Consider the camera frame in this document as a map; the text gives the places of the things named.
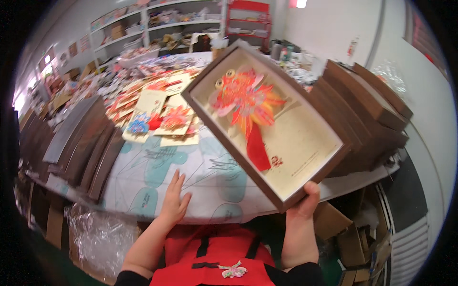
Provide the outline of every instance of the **red tassel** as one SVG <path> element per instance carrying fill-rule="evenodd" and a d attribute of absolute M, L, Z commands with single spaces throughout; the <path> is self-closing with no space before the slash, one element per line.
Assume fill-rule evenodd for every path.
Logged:
<path fill-rule="evenodd" d="M 253 128 L 246 142 L 246 153 L 259 171 L 270 169 L 269 157 L 267 157 L 264 142 L 262 142 L 259 126 L 253 122 Z"/>

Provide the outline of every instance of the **left hand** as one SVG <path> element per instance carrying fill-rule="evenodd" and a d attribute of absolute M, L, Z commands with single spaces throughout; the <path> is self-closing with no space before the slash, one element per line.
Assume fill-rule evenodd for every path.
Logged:
<path fill-rule="evenodd" d="M 167 191 L 165 192 L 164 202 L 162 203 L 161 213 L 159 219 L 164 220 L 172 227 L 179 223 L 186 214 L 189 201 L 191 200 L 191 193 L 186 193 L 183 200 L 180 199 L 181 187 L 185 180 L 185 175 L 181 176 L 179 170 L 175 171 L 172 181 L 170 182 Z"/>

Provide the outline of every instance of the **blue paper flower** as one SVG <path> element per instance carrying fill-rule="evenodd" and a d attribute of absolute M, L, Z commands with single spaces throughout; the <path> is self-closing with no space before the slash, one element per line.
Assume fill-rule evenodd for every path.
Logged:
<path fill-rule="evenodd" d="M 146 133 L 149 131 L 149 120 L 151 120 L 151 116 L 147 116 L 146 112 L 136 115 L 134 120 L 129 123 L 127 130 L 131 133 Z"/>

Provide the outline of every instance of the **red shelf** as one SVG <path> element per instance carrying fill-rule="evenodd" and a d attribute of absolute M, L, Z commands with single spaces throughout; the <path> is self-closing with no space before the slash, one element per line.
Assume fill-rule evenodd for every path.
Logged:
<path fill-rule="evenodd" d="M 248 10 L 248 11 L 256 11 L 260 13 L 264 13 L 266 16 L 266 20 L 269 22 L 263 21 L 254 21 L 254 20 L 246 20 L 246 19 L 237 19 L 237 18 L 230 18 L 231 10 Z M 240 21 L 240 22 L 250 22 L 250 23 L 259 23 L 264 25 L 264 30 L 267 31 L 267 37 L 260 37 L 255 35 L 247 35 L 247 34 L 235 34 L 229 33 L 228 28 L 230 27 L 230 21 Z M 254 2 L 254 1 L 247 1 L 247 0 L 234 0 L 232 4 L 228 5 L 228 10 L 226 14 L 226 35 L 239 35 L 244 37 L 253 37 L 253 38 L 260 38 L 262 40 L 262 49 L 263 51 L 268 51 L 269 49 L 269 38 L 270 32 L 272 28 L 272 20 L 269 14 L 269 4 Z"/>
<path fill-rule="evenodd" d="M 261 21 L 254 21 L 254 20 L 246 20 L 246 19 L 229 19 L 229 21 L 241 21 L 241 22 L 250 22 L 250 23 L 260 23 L 260 24 L 266 24 L 266 25 L 270 25 L 269 23 L 264 23 L 264 22 L 261 22 Z"/>
<path fill-rule="evenodd" d="M 229 33 L 227 35 L 239 35 L 239 36 L 246 36 L 246 37 L 254 37 L 254 38 L 261 38 L 261 39 L 267 39 L 267 37 L 260 37 L 256 35 L 249 35 L 249 34 L 236 34 L 236 33 Z"/>

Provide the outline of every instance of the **black sleeve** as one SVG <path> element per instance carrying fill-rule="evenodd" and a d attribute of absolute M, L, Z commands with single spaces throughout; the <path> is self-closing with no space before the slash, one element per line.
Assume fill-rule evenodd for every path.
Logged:
<path fill-rule="evenodd" d="M 149 286 L 151 279 L 146 279 L 132 271 L 121 271 L 114 286 Z"/>
<path fill-rule="evenodd" d="M 265 267 L 267 275 L 276 286 L 326 286 L 320 266 L 313 262 L 298 265 L 288 273 L 267 264 Z"/>

